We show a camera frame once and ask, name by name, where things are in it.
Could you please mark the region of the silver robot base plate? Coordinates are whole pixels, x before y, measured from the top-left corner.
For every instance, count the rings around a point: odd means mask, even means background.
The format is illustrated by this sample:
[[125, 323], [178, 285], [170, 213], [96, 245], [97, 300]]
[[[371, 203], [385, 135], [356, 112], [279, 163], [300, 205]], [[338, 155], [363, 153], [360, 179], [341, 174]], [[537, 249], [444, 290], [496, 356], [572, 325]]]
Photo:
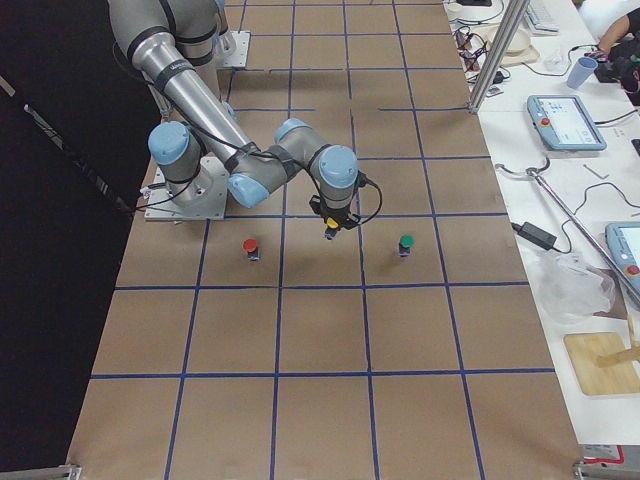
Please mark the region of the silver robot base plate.
[[153, 182], [161, 185], [152, 189], [144, 218], [147, 221], [223, 220], [227, 201], [228, 172], [215, 156], [200, 160], [199, 174], [185, 191], [184, 186], [165, 182], [161, 169], [155, 169]]

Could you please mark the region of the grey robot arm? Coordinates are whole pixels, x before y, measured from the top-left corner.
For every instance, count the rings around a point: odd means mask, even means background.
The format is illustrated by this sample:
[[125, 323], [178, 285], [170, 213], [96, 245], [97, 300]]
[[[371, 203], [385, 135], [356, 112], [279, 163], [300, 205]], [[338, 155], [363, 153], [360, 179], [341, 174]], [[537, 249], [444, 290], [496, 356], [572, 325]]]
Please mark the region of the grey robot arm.
[[223, 2], [111, 1], [108, 6], [116, 44], [128, 63], [184, 119], [156, 128], [149, 138], [168, 183], [182, 188], [195, 178], [198, 162], [186, 153], [198, 134], [224, 165], [228, 189], [242, 206], [257, 206], [305, 171], [317, 191], [309, 204], [325, 222], [327, 237], [359, 226], [350, 208], [365, 180], [350, 148], [332, 145], [305, 122], [290, 118], [262, 151], [199, 75], [198, 68], [210, 64], [215, 50], [230, 39]]

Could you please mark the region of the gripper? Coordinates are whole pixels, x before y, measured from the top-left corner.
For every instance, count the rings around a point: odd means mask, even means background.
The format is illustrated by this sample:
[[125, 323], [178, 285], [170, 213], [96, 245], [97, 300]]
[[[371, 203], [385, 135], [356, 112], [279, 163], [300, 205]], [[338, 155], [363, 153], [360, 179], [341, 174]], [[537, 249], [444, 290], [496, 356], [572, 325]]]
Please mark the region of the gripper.
[[318, 195], [311, 197], [309, 205], [312, 211], [323, 219], [324, 223], [327, 217], [333, 218], [340, 225], [339, 230], [351, 230], [359, 226], [359, 216], [350, 211], [349, 205], [337, 209], [330, 208]]

